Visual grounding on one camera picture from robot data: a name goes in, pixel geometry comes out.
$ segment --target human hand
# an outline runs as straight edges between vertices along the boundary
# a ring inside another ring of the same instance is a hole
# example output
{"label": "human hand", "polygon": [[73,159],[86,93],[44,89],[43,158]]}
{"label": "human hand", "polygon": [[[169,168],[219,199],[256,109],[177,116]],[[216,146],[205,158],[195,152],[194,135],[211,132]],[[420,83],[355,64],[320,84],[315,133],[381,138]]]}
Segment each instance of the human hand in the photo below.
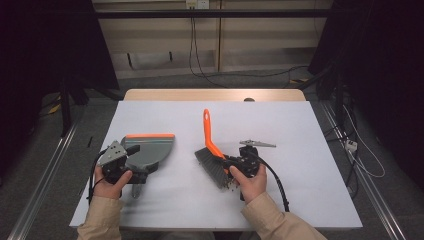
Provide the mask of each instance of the human hand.
{"label": "human hand", "polygon": [[101,179],[101,181],[94,188],[94,196],[119,199],[121,195],[121,190],[127,184],[132,177],[132,172],[130,170],[126,171],[122,174],[121,178],[115,183],[111,184],[104,179],[104,175],[102,172],[102,167],[96,166],[94,170],[94,181],[97,183]]}
{"label": "human hand", "polygon": [[236,179],[236,184],[238,183],[240,185],[241,193],[246,204],[249,204],[253,199],[266,191],[267,177],[263,164],[259,166],[259,170],[253,178],[247,178],[234,166],[230,167],[230,172]]}

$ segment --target metal frame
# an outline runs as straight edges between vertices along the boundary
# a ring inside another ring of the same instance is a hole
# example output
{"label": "metal frame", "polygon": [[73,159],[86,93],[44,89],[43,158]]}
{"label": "metal frame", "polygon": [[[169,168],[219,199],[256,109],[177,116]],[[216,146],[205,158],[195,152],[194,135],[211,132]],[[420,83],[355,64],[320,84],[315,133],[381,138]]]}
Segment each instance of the metal frame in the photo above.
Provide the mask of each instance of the metal frame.
{"label": "metal frame", "polygon": [[79,111],[76,113],[75,121],[73,122],[66,136],[60,139],[58,146],[56,147],[56,150],[43,173],[43,176],[38,182],[38,185],[32,193],[31,198],[27,202],[24,210],[15,223],[12,232],[7,238],[8,240],[25,239],[27,237],[28,232],[37,216],[37,213],[43,204],[44,198],[47,195],[50,185],[53,182],[56,172],[59,169],[60,163],[66,154],[72,138],[74,137],[76,128],[84,114],[83,107],[80,107],[78,110]]}
{"label": "metal frame", "polygon": [[[331,105],[329,103],[327,104],[321,103],[321,106],[324,109],[324,112],[328,118],[328,121],[330,122],[331,126],[334,128],[334,131],[337,137],[341,138],[342,136],[346,136],[346,133],[343,134],[342,130],[336,127],[337,121],[334,119],[335,112],[333,108],[331,107]],[[353,164],[354,156],[349,151],[346,151],[346,152],[349,157],[350,163]],[[362,164],[362,161],[359,157],[358,159],[356,159],[356,161]],[[380,220],[383,223],[390,238],[394,240],[407,239],[395,215],[393,214],[387,202],[384,200],[377,186],[374,184],[374,181],[372,180],[372,178],[368,174],[364,173],[361,170],[361,168],[358,166],[358,164],[355,164],[354,169],[359,180],[361,181],[362,186],[365,189],[365,192],[368,195],[369,200],[371,201],[371,204],[374,206],[375,211],[377,212],[377,215],[380,217]]]}
{"label": "metal frame", "polygon": [[121,18],[324,18],[356,13],[350,9],[260,9],[260,10],[101,10],[99,19]]}

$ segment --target silver metal part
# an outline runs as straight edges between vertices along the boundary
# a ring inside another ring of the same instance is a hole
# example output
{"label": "silver metal part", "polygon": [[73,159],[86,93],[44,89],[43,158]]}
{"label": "silver metal part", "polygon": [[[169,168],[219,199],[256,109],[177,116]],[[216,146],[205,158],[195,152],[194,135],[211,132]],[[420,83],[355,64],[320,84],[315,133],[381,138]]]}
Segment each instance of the silver metal part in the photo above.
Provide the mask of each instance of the silver metal part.
{"label": "silver metal part", "polygon": [[277,145],[275,144],[263,143],[259,141],[253,141],[253,140],[240,141],[240,144],[252,146],[252,147],[277,147]]}
{"label": "silver metal part", "polygon": [[140,197],[142,185],[143,184],[133,184],[133,186],[132,186],[132,197],[134,199],[138,199],[138,197]]}
{"label": "silver metal part", "polygon": [[125,151],[125,148],[122,147],[121,144],[119,144],[118,141],[113,141],[112,144],[106,149],[106,152],[103,154],[103,156],[99,160],[99,165],[104,166],[112,161],[115,161],[116,159],[119,159],[123,156],[127,155],[127,151]]}

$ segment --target cable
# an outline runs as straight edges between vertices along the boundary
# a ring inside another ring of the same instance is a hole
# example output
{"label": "cable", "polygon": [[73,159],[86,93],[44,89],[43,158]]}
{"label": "cable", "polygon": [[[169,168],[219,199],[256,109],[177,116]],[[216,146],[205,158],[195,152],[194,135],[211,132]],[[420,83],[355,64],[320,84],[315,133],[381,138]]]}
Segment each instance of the cable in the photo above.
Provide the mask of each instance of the cable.
{"label": "cable", "polygon": [[263,165],[265,165],[269,169],[269,171],[271,171],[272,175],[274,175],[275,181],[277,181],[278,188],[280,189],[281,197],[283,198],[284,210],[286,212],[290,212],[289,201],[287,201],[287,197],[286,197],[286,193],[284,192],[283,184],[281,183],[280,178],[277,176],[277,173],[275,173],[274,170],[271,168],[271,166],[269,166],[268,163],[266,163],[265,160],[263,160],[261,157],[259,157],[258,155],[254,154],[250,151],[247,151],[247,153],[252,155],[254,158],[259,159],[259,161],[261,161],[261,163]]}
{"label": "cable", "polygon": [[[197,59],[197,64],[199,66],[200,72],[202,75],[198,75],[193,71],[192,65],[191,65],[191,56],[192,56],[192,52],[193,52],[193,42],[194,42],[194,47],[195,47],[195,52],[196,52],[196,59]],[[211,84],[214,84],[216,86],[219,87],[223,87],[223,88],[228,88],[226,86],[214,83],[212,81],[210,81],[209,78],[211,77],[220,77],[220,76],[241,76],[241,77],[272,77],[272,76],[278,76],[278,75],[282,75],[285,73],[288,73],[289,75],[289,79],[287,84],[283,87],[286,88],[288,86],[288,84],[290,83],[290,72],[296,70],[296,69],[300,69],[300,68],[307,68],[309,66],[305,66],[305,65],[301,65],[301,66],[295,66],[290,68],[289,70],[286,71],[282,71],[282,72],[278,72],[278,73],[271,73],[271,74],[264,74],[264,75],[255,75],[255,74],[235,74],[235,73],[220,73],[220,74],[211,74],[211,75],[206,75],[201,67],[200,64],[200,60],[199,60],[199,54],[198,54],[198,48],[197,48],[197,37],[196,37],[196,21],[194,18],[191,18],[191,44],[190,44],[190,57],[189,57],[189,66],[190,66],[190,71],[191,73],[196,76],[196,77],[201,77],[201,78],[205,78],[208,82],[210,82]]]}
{"label": "cable", "polygon": [[359,133],[358,133],[358,130],[356,129],[356,127],[354,126],[354,122],[353,122],[353,120],[352,120],[352,117],[350,116],[350,113],[349,113],[349,111],[347,110],[347,108],[346,108],[346,106],[344,106],[343,105],[343,108],[345,109],[345,111],[346,111],[346,113],[347,113],[347,115],[348,115],[348,117],[349,117],[349,119],[350,119],[350,121],[352,122],[352,127],[353,127],[353,129],[355,130],[355,132],[356,132],[356,135],[358,136],[358,139],[362,142],[362,144],[364,144],[364,146],[367,148],[367,150],[374,156],[374,158],[375,158],[375,160],[377,160],[377,162],[378,162],[378,164],[380,165],[380,167],[381,167],[381,169],[382,169],[382,171],[383,171],[383,173],[381,174],[381,175],[376,175],[376,174],[373,174],[373,173],[371,173],[371,172],[369,172],[366,168],[365,168],[365,166],[364,165],[362,165],[361,163],[359,163],[358,162],[358,160],[356,160],[356,158],[355,157],[353,157],[353,160],[358,164],[358,166],[360,167],[360,168],[362,168],[362,170],[364,170],[368,175],[370,175],[370,176],[372,176],[372,177],[376,177],[376,178],[382,178],[382,177],[384,177],[385,175],[386,175],[386,170],[384,169],[384,166],[383,166],[383,164],[381,164],[381,162],[380,162],[380,160],[377,158],[377,156],[371,151],[371,149],[367,146],[367,144],[364,142],[364,140],[362,140],[362,138],[361,138],[361,136],[359,135]]}
{"label": "cable", "polygon": [[93,194],[94,194],[94,187],[97,185],[97,183],[99,183],[102,179],[100,179],[99,181],[97,181],[97,183],[93,186],[93,175],[94,175],[94,170],[96,169],[96,164],[97,161],[99,160],[99,158],[106,152],[107,149],[100,151],[96,158],[94,159],[93,165],[91,165],[91,170],[90,170],[90,180],[89,180],[89,185],[88,185],[88,204],[90,205],[91,203],[91,199],[93,199]]}
{"label": "cable", "polygon": [[[350,115],[351,115],[351,117],[352,117],[352,119],[353,119],[353,126],[355,126],[356,127],[356,125],[357,125],[357,121],[356,121],[356,117],[355,117],[355,113],[354,113],[354,111],[353,111],[353,106],[354,106],[354,101],[353,101],[353,98],[350,96],[350,95],[348,95],[348,96],[345,96],[344,95],[344,93],[343,93],[343,105],[345,105],[345,99],[347,98],[348,99],[348,103],[346,103],[346,105],[348,106],[348,108],[349,108],[349,113],[350,113]],[[324,137],[327,137],[330,133],[331,133],[331,131],[332,130],[335,130],[336,128],[339,128],[339,129],[341,129],[341,130],[343,130],[343,131],[341,131],[343,134],[343,136],[341,136],[341,137],[338,137],[338,138],[333,138],[333,139],[326,139],[326,141],[327,142],[332,142],[332,141],[345,141],[346,140],[346,138],[347,137],[350,137],[352,134],[354,134],[355,133],[355,130],[353,129],[353,127],[352,127],[352,129],[350,130],[350,132],[348,133],[348,134],[346,134],[345,132],[347,131],[346,129],[346,126],[345,126],[345,121],[348,119],[348,117],[347,117],[347,115],[344,115],[344,118],[343,118],[343,123],[342,124],[337,124],[336,126],[334,126],[333,128],[331,128],[331,129],[329,129],[329,130],[327,130],[327,131],[325,131],[325,132],[323,132],[323,134],[324,134]]]}
{"label": "cable", "polygon": [[[193,75],[195,75],[197,77],[203,77],[203,78],[205,78],[209,83],[211,83],[211,84],[213,84],[215,86],[222,87],[222,88],[228,88],[228,87],[223,86],[221,84],[212,82],[211,80],[208,79],[208,77],[203,72],[202,66],[200,65],[199,54],[197,52],[197,40],[196,39],[197,39],[197,37],[196,37],[196,21],[194,20],[194,18],[191,18],[191,44],[190,44],[190,57],[189,57],[189,66],[190,66],[191,73],[193,73]],[[193,51],[193,40],[194,40],[194,46],[196,48],[197,64],[199,65],[199,70],[202,73],[202,76],[199,76],[199,75],[195,74],[193,72],[193,68],[191,66],[191,54],[192,54],[192,51]]]}

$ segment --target white tabletop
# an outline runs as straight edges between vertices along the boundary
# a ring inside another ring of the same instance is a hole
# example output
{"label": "white tabletop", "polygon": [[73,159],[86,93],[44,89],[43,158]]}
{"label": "white tabletop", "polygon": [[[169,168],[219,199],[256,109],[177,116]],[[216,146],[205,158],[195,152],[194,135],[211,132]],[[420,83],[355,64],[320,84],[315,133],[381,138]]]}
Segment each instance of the white tabletop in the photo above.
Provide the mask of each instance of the white tabletop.
{"label": "white tabletop", "polygon": [[[238,156],[241,140],[276,144],[258,147],[279,175],[290,210],[324,229],[362,227],[309,102],[120,102],[103,143],[130,133],[174,133],[170,155],[149,175],[139,199],[123,190],[121,227],[138,230],[251,230],[240,210],[239,189],[218,189],[194,152],[204,147],[203,110],[211,114],[212,140]],[[268,173],[267,191],[283,211],[277,184]],[[83,223],[87,187],[70,226]]]}

